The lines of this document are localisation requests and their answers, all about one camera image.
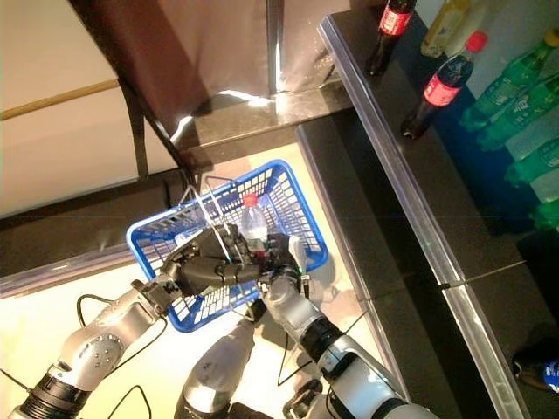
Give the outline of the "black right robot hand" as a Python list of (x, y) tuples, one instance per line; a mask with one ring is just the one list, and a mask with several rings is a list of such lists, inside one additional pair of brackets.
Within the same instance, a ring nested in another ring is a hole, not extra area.
[(307, 255), (300, 237), (284, 233), (271, 233), (267, 236), (265, 249), (254, 252), (252, 262), (263, 274), (271, 278), (288, 277), (296, 283), (307, 272)]

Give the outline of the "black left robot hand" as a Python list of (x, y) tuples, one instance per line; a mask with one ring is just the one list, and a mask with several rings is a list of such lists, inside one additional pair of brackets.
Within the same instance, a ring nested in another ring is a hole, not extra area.
[(263, 269), (252, 259), (244, 237), (234, 224), (199, 232), (176, 247), (160, 270), (173, 279), (183, 296), (200, 294), (208, 287), (251, 282)]

